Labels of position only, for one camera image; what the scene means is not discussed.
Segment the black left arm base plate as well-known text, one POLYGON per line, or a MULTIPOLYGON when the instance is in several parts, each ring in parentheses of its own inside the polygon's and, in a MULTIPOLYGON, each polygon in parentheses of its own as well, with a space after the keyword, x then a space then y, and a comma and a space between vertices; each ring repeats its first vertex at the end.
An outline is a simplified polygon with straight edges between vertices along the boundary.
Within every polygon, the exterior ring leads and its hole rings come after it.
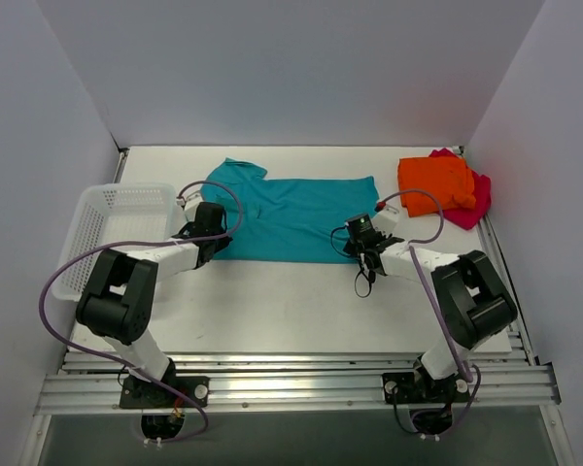
MULTIPOLYGON (((199 407, 208 404, 209 379, 206 377, 178 377, 169 384, 182 392, 199 407)), ((133 376, 126 377, 121 382, 119 407, 127 410, 147 410, 165 408, 183 408, 188 404, 177 395, 160 387, 156 383, 147 382, 133 376)))

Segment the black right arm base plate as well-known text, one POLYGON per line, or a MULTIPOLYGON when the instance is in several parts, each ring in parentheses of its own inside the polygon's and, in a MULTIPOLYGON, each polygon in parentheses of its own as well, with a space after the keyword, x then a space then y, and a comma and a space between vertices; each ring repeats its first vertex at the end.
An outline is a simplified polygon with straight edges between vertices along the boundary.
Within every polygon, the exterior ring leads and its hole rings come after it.
POLYGON ((384 400, 387 404, 429 405, 464 403, 470 399, 467 383, 450 376, 435 381, 417 371, 383 373, 384 400))

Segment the teal t shirt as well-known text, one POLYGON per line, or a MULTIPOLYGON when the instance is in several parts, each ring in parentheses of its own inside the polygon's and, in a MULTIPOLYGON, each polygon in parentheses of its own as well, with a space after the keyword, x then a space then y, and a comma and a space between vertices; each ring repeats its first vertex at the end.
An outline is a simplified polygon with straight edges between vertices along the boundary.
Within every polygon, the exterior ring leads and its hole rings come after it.
POLYGON ((207 177, 220 183, 201 187, 208 202, 224 206, 227 223, 243 219, 218 260, 345 264, 347 236, 335 229, 348 218, 370 213, 378 201, 373 177, 360 179, 269 180, 248 161, 226 159, 207 177))

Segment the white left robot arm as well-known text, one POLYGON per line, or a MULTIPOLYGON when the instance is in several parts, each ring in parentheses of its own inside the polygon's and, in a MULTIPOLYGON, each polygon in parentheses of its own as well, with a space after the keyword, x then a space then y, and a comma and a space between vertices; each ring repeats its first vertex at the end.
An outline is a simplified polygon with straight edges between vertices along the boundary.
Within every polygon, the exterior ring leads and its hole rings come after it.
POLYGON ((212 260, 231 242, 226 229, 224 207, 201 202, 169 246, 102 251, 82 292, 77 322, 132 366, 130 374, 143 380, 142 396, 155 407, 169 405, 177 393, 175 380, 166 376, 171 359, 149 331, 156 286, 212 260))

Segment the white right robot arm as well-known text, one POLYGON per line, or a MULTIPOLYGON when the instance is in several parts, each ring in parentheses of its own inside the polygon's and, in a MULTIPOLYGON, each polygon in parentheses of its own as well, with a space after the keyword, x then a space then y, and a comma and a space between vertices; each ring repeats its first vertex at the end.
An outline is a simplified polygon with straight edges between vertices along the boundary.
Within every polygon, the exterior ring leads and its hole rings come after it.
POLYGON ((396 214, 360 214, 346 220, 344 252, 373 285, 376 278, 418 280, 426 292, 442 336, 419 358, 412 388, 423 400, 436 399, 447 378, 470 379, 468 356, 518 316, 517 307, 490 258, 481 250, 456 254, 429 250, 424 241, 394 235, 396 214))

